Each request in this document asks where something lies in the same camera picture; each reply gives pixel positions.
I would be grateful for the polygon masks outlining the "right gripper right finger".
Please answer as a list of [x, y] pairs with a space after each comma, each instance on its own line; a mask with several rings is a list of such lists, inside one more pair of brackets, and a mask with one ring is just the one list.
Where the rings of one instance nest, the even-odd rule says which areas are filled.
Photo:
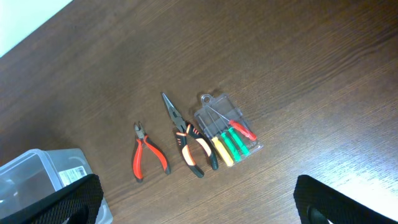
[[302, 224], [397, 224], [309, 175], [297, 177], [294, 200]]

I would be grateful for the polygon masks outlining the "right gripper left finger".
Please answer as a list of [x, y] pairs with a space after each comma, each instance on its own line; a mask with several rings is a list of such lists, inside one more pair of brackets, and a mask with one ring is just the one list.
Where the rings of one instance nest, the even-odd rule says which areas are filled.
[[53, 194], [1, 219], [1, 223], [95, 224], [103, 189], [96, 174], [88, 174]]

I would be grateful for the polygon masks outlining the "clear plastic storage container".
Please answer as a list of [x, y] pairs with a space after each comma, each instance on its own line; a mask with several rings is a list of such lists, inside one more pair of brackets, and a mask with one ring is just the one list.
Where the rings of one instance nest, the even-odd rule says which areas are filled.
[[92, 173], [79, 148], [30, 149], [1, 166], [1, 218]]

